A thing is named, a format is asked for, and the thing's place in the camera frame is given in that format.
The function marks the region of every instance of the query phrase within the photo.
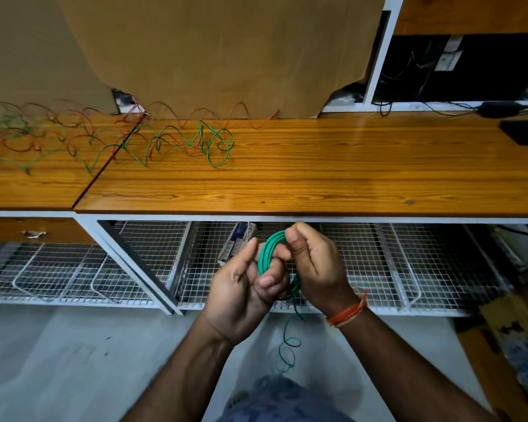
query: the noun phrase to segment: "concrete floor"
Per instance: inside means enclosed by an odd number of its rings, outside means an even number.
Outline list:
[[[0,305],[0,422],[117,421],[191,326],[196,312]],[[249,389],[276,363],[286,314],[271,314],[235,348],[204,422],[221,415],[236,390]],[[384,320],[445,375],[488,407],[448,319]],[[393,421],[342,335],[317,317],[291,321],[301,338],[288,377],[323,391],[356,420]]]

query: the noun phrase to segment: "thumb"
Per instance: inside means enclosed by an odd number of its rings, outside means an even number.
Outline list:
[[[285,239],[292,248],[293,259],[296,261],[296,268],[300,275],[303,277],[316,275],[317,270],[311,260],[305,237],[295,227],[289,227],[285,230]]]
[[[240,277],[246,272],[248,265],[254,260],[256,251],[258,250],[258,240],[256,237],[252,238],[246,246],[236,255],[234,255],[230,261],[223,267],[230,274],[236,277]]]

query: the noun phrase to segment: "cardboard sheet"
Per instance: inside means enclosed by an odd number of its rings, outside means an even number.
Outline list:
[[[364,76],[385,2],[58,1],[102,82],[182,119],[200,107],[227,118],[239,101],[253,118],[318,115],[332,91]]]
[[[56,0],[0,0],[0,101],[54,108],[57,99],[117,112]]]

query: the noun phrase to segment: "person's left hand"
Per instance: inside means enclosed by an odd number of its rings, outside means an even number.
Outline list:
[[[260,249],[253,238],[215,274],[200,314],[232,345],[254,332],[276,297],[285,295],[289,287],[284,264],[292,257],[288,248],[283,244],[275,248],[270,268],[262,276],[257,264]]]

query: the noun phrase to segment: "orange bracelet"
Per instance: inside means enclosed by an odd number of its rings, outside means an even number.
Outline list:
[[[367,293],[364,291],[364,295],[361,297],[360,303],[352,305],[350,308],[346,308],[344,311],[336,314],[330,319],[326,319],[326,322],[337,329],[351,322],[358,316],[362,309],[368,306],[366,295]]]

